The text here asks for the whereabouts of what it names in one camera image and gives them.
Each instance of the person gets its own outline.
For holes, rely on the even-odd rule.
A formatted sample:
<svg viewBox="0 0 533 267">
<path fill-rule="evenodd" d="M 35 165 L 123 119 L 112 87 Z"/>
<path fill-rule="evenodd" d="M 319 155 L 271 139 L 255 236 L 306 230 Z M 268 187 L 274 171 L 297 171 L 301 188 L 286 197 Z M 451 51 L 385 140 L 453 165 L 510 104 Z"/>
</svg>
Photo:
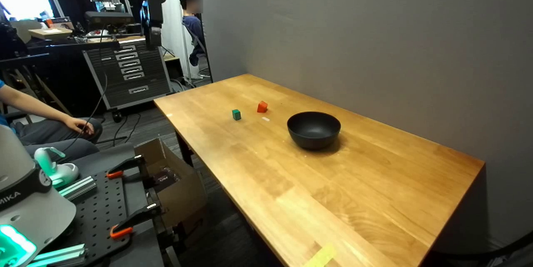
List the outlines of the person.
<svg viewBox="0 0 533 267">
<path fill-rule="evenodd" d="M 67 163 L 99 151 L 93 143 L 96 143 L 100 137 L 102 125 L 96 119 L 71 117 L 32 96 L 9 87 L 1 80 L 0 101 L 25 113 L 46 118 L 28 125 L 17 122 L 12 127 L 13 132 L 32 157 L 40 147 L 55 147 L 65 153 L 63 158 L 51 155 L 52 161 L 57 163 Z M 4 115 L 0 115 L 0 125 L 9 127 Z"/>
<path fill-rule="evenodd" d="M 196 36 L 202 45 L 205 45 L 204 31 L 202 30 L 202 22 L 196 14 L 201 11 L 200 0 L 179 0 L 183 9 L 183 24 Z M 197 43 L 194 50 L 189 56 L 189 62 L 192 66 L 198 66 L 198 55 L 204 54 L 204 50 Z"/>
</svg>

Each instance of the hand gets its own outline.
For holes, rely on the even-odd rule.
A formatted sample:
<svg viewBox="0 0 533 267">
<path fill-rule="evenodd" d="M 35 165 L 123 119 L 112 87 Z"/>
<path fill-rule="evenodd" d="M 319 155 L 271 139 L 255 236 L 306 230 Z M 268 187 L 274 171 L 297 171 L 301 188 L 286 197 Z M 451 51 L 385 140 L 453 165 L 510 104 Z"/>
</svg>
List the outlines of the hand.
<svg viewBox="0 0 533 267">
<path fill-rule="evenodd" d="M 88 136 L 92 136 L 95 133 L 95 128 L 90 122 L 87 122 L 86 120 L 74 118 L 74 117 L 68 117 L 65 121 L 63 121 L 67 127 L 74 130 L 75 132 L 82 132 L 82 128 L 85 126 L 85 123 L 87 123 L 87 126 L 85 126 L 85 130 L 83 130 L 83 134 L 86 134 Z"/>
</svg>

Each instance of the table leg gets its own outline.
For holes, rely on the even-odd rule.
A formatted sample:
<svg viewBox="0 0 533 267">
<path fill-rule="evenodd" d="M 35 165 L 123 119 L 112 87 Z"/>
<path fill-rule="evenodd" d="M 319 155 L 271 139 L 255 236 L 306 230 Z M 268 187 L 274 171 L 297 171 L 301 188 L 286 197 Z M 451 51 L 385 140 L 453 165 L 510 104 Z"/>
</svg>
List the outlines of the table leg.
<svg viewBox="0 0 533 267">
<path fill-rule="evenodd" d="M 183 157 L 183 161 L 185 163 L 188 163 L 190 166 L 192 166 L 192 151 L 189 149 L 189 146 L 187 145 L 187 142 L 181 138 L 179 133 L 176 131 L 176 138 L 177 138 L 177 145 L 179 145 L 179 151 L 181 151 L 181 157 Z"/>
</svg>

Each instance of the caster wheel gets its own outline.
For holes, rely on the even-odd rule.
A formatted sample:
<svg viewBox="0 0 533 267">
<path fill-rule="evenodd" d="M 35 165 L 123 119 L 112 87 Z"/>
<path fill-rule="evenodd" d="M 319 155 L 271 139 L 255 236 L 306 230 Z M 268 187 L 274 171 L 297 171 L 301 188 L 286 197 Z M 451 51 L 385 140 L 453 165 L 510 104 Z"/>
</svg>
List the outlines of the caster wheel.
<svg viewBox="0 0 533 267">
<path fill-rule="evenodd" d="M 119 123 L 120 121 L 122 121 L 122 114 L 119 111 L 114 111 L 112 115 L 114 122 Z"/>
</svg>

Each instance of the drawer handle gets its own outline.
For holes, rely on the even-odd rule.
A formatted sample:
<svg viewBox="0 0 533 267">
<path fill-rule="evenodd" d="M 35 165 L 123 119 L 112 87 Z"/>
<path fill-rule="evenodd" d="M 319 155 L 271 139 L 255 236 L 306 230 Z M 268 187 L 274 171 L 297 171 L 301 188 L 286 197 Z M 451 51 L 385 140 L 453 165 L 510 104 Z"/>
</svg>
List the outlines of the drawer handle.
<svg viewBox="0 0 533 267">
<path fill-rule="evenodd" d="M 138 58 L 139 55 L 136 52 L 130 52 L 129 54 L 116 55 L 115 57 L 117 58 L 118 61 L 121 61 L 121 60 L 130 60 L 133 58 Z"/>
<path fill-rule="evenodd" d="M 124 68 L 124 69 L 121 69 L 120 71 L 122 71 L 123 75 L 128 75 L 128 74 L 133 73 L 133 72 L 142 71 L 142 67 L 139 66 L 139 67 Z"/>
<path fill-rule="evenodd" d="M 132 75 L 124 75 L 124 80 L 132 80 L 132 79 L 138 79 L 140 77 L 144 77 L 144 72 L 134 73 Z"/>
<path fill-rule="evenodd" d="M 125 62 L 118 62 L 118 66 L 120 68 L 134 66 L 134 65 L 137 65 L 137 64 L 141 64 L 141 61 L 139 59 L 131 60 L 131 61 L 125 61 Z"/>
<path fill-rule="evenodd" d="M 121 50 L 115 50 L 115 54 L 122 54 L 124 52 L 134 51 L 134 50 L 137 50 L 137 48 L 135 48 L 135 45 L 122 46 Z"/>
<path fill-rule="evenodd" d="M 142 87 L 137 87 L 137 88 L 130 89 L 130 90 L 128 90 L 128 92 L 130 94 L 135 94 L 135 93 L 139 93 L 139 92 L 144 92 L 146 90 L 148 90 L 148 86 L 144 85 Z"/>
</svg>

